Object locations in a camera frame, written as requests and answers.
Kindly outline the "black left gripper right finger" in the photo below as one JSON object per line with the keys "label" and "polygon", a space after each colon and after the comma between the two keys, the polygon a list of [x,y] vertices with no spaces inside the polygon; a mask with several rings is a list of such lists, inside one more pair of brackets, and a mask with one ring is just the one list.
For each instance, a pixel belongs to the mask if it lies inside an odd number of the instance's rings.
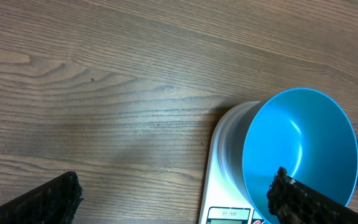
{"label": "black left gripper right finger", "polygon": [[280,167],[267,192],[268,211],[281,224],[358,224],[358,213],[290,177]]}

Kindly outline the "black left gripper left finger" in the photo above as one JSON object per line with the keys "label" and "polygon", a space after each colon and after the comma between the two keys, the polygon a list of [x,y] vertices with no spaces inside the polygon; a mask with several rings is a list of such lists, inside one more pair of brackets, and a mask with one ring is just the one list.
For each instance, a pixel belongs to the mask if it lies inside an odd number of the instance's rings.
{"label": "black left gripper left finger", "polygon": [[75,172],[69,171],[0,206],[0,224],[72,224],[83,200]]}

